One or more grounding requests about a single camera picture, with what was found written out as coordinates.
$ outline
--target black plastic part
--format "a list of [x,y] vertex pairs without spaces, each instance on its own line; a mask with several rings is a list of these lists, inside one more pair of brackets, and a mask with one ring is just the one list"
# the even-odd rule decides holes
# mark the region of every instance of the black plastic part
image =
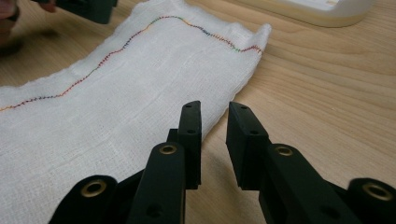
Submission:
[[230,102],[226,144],[238,186],[259,190],[262,175],[260,155],[271,141],[249,107]]
[[297,149],[271,144],[247,106],[230,103],[226,143],[238,185],[260,191],[267,223],[361,223]]
[[186,153],[186,189],[198,189],[201,184],[201,102],[183,105],[177,142],[184,147]]
[[184,223],[184,156],[178,143],[152,149],[126,223]]
[[393,187],[371,178],[353,179],[346,198],[364,223],[396,223],[396,190]]
[[[32,0],[38,3],[49,3],[50,0]],[[79,15],[90,21],[101,24],[110,22],[111,11],[118,0],[56,0],[56,7]]]
[[110,223],[117,181],[106,175],[93,175],[78,182],[64,197],[50,224]]
[[109,224],[124,224],[134,201],[137,188],[144,170],[128,177],[117,185],[117,193],[110,208],[111,221]]
[[177,142],[177,129],[169,129],[166,142]]
[[273,144],[263,162],[285,204],[288,223],[361,223],[294,147]]

